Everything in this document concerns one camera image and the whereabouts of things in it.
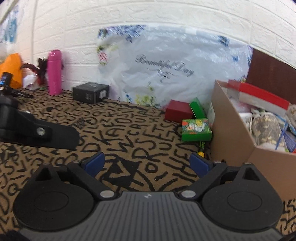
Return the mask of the green printed box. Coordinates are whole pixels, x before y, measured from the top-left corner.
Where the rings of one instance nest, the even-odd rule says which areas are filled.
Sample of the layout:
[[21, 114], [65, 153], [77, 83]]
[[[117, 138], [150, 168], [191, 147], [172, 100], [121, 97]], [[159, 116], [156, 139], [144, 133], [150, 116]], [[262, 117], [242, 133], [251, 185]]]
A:
[[189, 119], [182, 121], [183, 142], [210, 141], [212, 131], [207, 118]]

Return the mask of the pink bottle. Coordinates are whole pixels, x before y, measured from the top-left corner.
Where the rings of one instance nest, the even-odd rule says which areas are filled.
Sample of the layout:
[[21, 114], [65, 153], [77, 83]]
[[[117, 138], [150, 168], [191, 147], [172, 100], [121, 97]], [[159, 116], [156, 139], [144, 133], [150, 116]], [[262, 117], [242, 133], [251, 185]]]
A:
[[47, 61], [49, 95], [62, 93], [62, 52], [52, 50]]

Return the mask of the yellow green marker pen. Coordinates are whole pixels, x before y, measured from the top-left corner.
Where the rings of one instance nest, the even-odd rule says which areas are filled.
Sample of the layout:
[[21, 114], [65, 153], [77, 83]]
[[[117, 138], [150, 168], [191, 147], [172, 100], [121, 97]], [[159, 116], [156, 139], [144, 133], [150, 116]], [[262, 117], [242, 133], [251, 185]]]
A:
[[198, 144], [198, 155], [205, 159], [209, 159], [210, 144], [209, 142], [200, 141]]

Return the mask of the cardboard storage box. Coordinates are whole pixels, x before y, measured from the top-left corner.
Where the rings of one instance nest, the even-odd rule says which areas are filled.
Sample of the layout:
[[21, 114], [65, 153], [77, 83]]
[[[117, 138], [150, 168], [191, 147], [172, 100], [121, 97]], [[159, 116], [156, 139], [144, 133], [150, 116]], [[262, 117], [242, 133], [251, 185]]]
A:
[[224, 91], [226, 86], [226, 82], [215, 81], [211, 98], [211, 111], [215, 114], [212, 125], [212, 160], [224, 159], [230, 166], [251, 162], [282, 200], [294, 199], [295, 154], [257, 146]]

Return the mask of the letter-patterned brown tablecloth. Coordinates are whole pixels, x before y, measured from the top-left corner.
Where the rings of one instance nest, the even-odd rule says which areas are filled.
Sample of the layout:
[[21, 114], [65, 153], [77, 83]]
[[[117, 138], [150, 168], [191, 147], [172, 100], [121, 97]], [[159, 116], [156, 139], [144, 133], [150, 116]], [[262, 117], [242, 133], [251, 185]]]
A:
[[[181, 126], [155, 108], [97, 105], [38, 92], [18, 110], [79, 132], [74, 150], [2, 147], [1, 211], [13, 214], [1, 240], [295, 240], [276, 229], [285, 209], [252, 163], [214, 161], [199, 178]], [[93, 178], [82, 161], [102, 152]]]

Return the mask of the small dark red box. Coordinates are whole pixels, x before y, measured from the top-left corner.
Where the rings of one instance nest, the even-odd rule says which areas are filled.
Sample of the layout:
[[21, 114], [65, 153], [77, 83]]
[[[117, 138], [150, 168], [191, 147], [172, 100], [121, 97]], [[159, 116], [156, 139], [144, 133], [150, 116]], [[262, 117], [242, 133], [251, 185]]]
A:
[[189, 103], [171, 100], [166, 107], [165, 120], [181, 123], [183, 120], [192, 119], [193, 112]]

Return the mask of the orange bag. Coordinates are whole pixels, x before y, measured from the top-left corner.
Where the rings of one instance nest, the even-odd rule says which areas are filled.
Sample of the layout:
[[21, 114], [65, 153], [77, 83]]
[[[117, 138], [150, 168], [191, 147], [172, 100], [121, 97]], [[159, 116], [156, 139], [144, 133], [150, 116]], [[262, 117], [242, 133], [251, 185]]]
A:
[[13, 75], [10, 83], [10, 87], [13, 89], [19, 89], [23, 87], [23, 71], [21, 66], [22, 59], [19, 53], [10, 54], [6, 57], [5, 61], [1, 63], [1, 75], [4, 72], [8, 72]]

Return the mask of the upright green box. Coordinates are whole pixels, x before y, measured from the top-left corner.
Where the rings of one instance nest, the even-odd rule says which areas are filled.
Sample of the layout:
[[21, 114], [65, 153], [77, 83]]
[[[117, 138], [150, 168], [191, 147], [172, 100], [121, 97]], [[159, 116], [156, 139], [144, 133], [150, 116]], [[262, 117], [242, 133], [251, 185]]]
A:
[[206, 118], [205, 111], [203, 109], [203, 106], [201, 105], [199, 99], [196, 97], [194, 98], [190, 103], [189, 107], [191, 111], [193, 112], [196, 119], [202, 119]]

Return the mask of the red black feather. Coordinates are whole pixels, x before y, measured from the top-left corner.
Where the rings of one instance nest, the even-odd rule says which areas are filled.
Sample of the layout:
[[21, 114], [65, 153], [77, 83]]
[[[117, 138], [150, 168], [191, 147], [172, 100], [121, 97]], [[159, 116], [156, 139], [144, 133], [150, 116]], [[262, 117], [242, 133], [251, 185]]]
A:
[[30, 64], [30, 63], [23, 63], [21, 66], [21, 69], [29, 69], [37, 76], [37, 84], [39, 86], [43, 86], [46, 84], [46, 82], [49, 82], [51, 80], [56, 81], [57, 79], [61, 80], [61, 71], [64, 68], [63, 61], [61, 60], [60, 63], [60, 70], [56, 70], [55, 68], [53, 70], [48, 70], [48, 58], [38, 58], [37, 62], [38, 65]]

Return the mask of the black box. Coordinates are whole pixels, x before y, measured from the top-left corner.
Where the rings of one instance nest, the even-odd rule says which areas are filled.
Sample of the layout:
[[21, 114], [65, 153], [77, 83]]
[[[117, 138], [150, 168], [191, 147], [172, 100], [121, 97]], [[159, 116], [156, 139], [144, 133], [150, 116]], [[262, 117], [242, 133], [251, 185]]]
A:
[[88, 82], [72, 88], [73, 99], [89, 103], [97, 104], [109, 95], [109, 85]]

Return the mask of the bag of dried goods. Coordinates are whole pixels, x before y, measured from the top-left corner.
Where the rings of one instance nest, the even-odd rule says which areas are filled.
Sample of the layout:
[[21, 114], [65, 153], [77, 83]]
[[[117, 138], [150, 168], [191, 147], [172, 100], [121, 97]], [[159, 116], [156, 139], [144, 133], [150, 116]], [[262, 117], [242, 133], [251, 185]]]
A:
[[273, 113], [252, 109], [252, 135], [256, 145], [274, 151], [287, 151], [285, 139]]

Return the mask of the white Beautiful Day plastic bag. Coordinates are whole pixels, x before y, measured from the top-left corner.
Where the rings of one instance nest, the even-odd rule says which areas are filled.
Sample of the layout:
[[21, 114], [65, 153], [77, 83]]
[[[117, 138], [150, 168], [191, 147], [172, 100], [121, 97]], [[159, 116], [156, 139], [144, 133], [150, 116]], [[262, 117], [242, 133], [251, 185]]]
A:
[[165, 108], [172, 100], [210, 104], [216, 80], [245, 80], [251, 46], [194, 28], [119, 25], [97, 35], [98, 81], [111, 99]]

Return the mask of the dark brown board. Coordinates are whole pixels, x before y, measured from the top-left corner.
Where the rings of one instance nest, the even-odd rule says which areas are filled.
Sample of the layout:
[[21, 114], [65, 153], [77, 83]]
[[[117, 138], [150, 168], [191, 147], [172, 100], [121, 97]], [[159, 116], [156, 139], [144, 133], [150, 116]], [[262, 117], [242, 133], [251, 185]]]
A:
[[246, 82], [295, 103], [295, 68], [257, 49]]

